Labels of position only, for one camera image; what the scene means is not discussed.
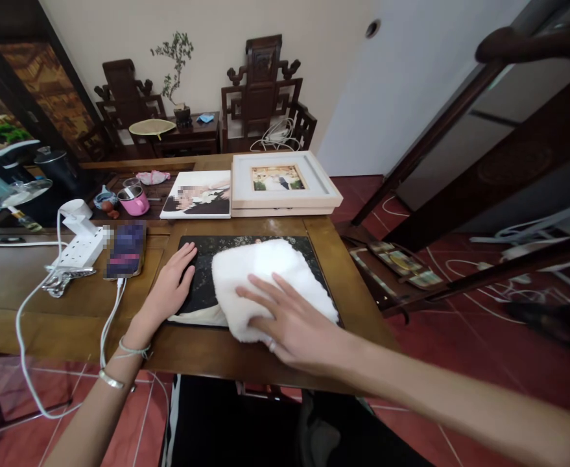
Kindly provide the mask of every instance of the pink mug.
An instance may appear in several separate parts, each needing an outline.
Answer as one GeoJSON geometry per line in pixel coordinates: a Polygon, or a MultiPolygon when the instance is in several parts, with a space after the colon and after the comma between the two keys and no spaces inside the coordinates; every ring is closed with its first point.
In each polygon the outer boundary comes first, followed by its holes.
{"type": "Polygon", "coordinates": [[[132,216],[141,216],[150,209],[147,195],[141,186],[134,185],[123,188],[117,196],[125,210],[132,216]]]}

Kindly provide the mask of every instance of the canvas print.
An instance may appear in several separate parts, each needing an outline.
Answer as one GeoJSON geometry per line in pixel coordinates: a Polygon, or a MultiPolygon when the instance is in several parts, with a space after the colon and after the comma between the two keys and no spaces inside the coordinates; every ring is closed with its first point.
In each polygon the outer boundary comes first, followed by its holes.
{"type": "Polygon", "coordinates": [[[254,185],[254,191],[306,189],[297,165],[253,167],[252,183],[254,185]]]}
{"type": "Polygon", "coordinates": [[[161,218],[228,218],[231,213],[231,172],[186,172],[177,176],[161,218]]]}

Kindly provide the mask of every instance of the white towel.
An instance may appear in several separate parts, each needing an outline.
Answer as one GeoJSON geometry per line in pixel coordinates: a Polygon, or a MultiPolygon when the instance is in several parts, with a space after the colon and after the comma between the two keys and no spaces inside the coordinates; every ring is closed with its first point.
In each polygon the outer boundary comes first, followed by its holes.
{"type": "Polygon", "coordinates": [[[241,342],[265,341],[268,337],[248,327],[251,318],[272,318],[267,308],[237,296],[235,288],[242,285],[253,292],[268,296],[248,281],[254,274],[278,287],[272,273],[289,282],[321,314],[336,323],[338,313],[322,284],[315,279],[302,253],[295,251],[288,241],[270,240],[253,245],[238,246],[216,254],[211,264],[215,296],[226,315],[233,336],[241,342]]]}

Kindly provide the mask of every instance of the smartphone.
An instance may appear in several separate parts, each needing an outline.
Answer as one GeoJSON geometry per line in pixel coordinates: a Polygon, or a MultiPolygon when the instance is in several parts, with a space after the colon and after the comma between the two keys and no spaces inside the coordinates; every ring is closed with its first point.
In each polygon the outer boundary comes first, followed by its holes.
{"type": "Polygon", "coordinates": [[[118,226],[103,278],[116,280],[137,276],[142,271],[146,244],[147,227],[143,222],[118,226]]]}

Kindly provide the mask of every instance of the black container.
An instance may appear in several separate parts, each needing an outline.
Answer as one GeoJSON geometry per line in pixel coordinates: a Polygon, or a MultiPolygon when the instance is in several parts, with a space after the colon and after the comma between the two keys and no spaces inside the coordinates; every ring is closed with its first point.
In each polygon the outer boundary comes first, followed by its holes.
{"type": "Polygon", "coordinates": [[[34,163],[52,180],[57,190],[64,189],[73,198],[84,198],[94,188],[85,172],[68,156],[66,151],[50,150],[49,146],[38,150],[34,163]]]}

